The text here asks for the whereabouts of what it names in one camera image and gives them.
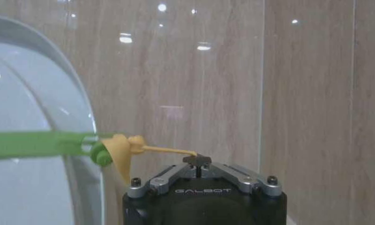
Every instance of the green brush handle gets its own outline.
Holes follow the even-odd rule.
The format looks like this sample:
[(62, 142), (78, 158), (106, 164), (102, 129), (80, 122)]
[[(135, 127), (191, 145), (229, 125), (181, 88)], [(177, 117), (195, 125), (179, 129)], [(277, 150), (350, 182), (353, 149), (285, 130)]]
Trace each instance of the green brush handle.
[[(97, 164), (106, 166), (113, 162), (110, 153), (103, 143), (90, 137), (98, 137), (98, 134), (58, 131), (3, 132), (0, 158), (91, 156)], [(91, 145), (91, 150), (85, 151), (83, 145)]]

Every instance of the beige marble wall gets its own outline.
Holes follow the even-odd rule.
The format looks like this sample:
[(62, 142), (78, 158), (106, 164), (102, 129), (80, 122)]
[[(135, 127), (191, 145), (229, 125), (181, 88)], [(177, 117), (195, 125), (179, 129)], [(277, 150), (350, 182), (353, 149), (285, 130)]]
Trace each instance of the beige marble wall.
[[(262, 0), (4, 0), (0, 15), (64, 51), (101, 132), (143, 134), (258, 170)], [(134, 174), (147, 176), (181, 156), (135, 160)]]
[(262, 172), (297, 224), (375, 225), (375, 0), (267, 0)]

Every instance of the white toilet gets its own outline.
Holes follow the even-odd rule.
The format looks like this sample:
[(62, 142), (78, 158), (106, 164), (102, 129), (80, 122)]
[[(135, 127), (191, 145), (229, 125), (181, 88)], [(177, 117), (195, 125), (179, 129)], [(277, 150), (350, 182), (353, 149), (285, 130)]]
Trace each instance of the white toilet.
[[(0, 131), (28, 130), (95, 132), (95, 118), (60, 50), (0, 17)], [(0, 160), (0, 225), (105, 225), (115, 204), (106, 185), (89, 157)]]

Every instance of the bolt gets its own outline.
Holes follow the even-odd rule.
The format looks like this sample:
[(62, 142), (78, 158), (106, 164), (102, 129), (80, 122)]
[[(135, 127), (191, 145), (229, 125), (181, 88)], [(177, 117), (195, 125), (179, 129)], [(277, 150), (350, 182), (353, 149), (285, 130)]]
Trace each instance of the bolt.
[(162, 178), (155, 178), (155, 182), (163, 183), (165, 180)]
[(133, 180), (131, 180), (131, 186), (133, 187), (139, 187), (142, 185), (142, 180), (139, 177), (135, 177)]
[(278, 178), (277, 178), (277, 176), (269, 176), (267, 183), (270, 185), (278, 185)]

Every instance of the toilet lid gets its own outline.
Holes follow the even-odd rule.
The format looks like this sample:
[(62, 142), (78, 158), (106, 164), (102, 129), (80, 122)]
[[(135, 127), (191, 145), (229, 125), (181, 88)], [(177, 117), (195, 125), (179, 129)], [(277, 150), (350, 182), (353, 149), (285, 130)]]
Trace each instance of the toilet lid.
[[(0, 131), (95, 132), (90, 101), (55, 45), (0, 17)], [(0, 160), (2, 224), (105, 224), (101, 168), (89, 157)]]

